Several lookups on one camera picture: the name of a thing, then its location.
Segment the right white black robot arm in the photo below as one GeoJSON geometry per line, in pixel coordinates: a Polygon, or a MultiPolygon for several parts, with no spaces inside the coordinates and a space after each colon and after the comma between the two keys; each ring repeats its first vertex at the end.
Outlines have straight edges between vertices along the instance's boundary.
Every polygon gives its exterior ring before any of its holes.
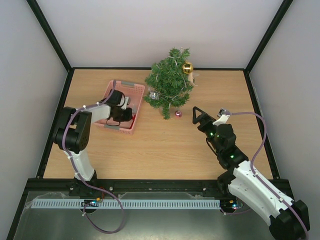
{"type": "Polygon", "coordinates": [[[218,191],[242,200],[267,224],[276,240],[309,239],[310,219],[307,205],[293,200],[254,166],[237,146],[236,134],[228,123],[232,113],[222,108],[218,119],[198,107],[192,109],[192,122],[206,135],[206,142],[226,171],[217,179],[218,191]]]}

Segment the pink bauble ornament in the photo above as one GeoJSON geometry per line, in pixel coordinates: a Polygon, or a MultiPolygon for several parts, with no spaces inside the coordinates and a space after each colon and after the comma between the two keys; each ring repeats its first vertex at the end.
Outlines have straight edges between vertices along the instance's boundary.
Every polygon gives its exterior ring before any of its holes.
{"type": "Polygon", "coordinates": [[[176,110],[175,112],[174,112],[174,115],[177,117],[177,118],[181,118],[182,117],[182,115],[183,115],[183,113],[182,113],[182,111],[181,110],[176,110]]]}

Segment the gold bauble ornament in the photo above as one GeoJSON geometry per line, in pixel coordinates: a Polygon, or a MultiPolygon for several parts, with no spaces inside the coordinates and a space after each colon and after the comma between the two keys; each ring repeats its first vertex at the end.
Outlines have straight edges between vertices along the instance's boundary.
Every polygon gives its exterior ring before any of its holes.
{"type": "Polygon", "coordinates": [[[187,74],[187,75],[191,74],[194,70],[193,64],[189,61],[185,62],[181,68],[182,68],[183,73],[187,74]]]}

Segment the pink perforated plastic basket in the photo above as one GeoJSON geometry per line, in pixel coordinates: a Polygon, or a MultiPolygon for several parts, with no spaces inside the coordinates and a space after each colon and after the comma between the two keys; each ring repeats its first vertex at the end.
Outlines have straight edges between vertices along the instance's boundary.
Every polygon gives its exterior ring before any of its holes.
{"type": "Polygon", "coordinates": [[[94,125],[132,135],[136,127],[139,111],[143,102],[145,86],[122,80],[111,80],[104,93],[103,100],[109,106],[108,116],[98,119],[94,125]]]}

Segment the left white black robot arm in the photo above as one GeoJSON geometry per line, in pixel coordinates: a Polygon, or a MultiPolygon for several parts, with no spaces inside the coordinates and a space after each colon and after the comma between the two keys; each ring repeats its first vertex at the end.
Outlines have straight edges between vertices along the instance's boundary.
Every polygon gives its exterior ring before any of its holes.
{"type": "Polygon", "coordinates": [[[52,140],[70,160],[76,179],[89,182],[96,174],[86,150],[91,125],[100,120],[113,120],[119,124],[131,121],[133,110],[129,107],[130,101],[131,98],[123,92],[112,89],[107,97],[95,104],[62,109],[52,140]]]}

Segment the silver foil gift ornament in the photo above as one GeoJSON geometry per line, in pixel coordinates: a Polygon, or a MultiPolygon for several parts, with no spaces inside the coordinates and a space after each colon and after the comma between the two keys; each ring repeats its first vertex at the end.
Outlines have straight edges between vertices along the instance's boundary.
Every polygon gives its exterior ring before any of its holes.
{"type": "Polygon", "coordinates": [[[160,99],[160,94],[156,91],[150,91],[149,92],[149,97],[152,100],[159,100],[160,99]]]}

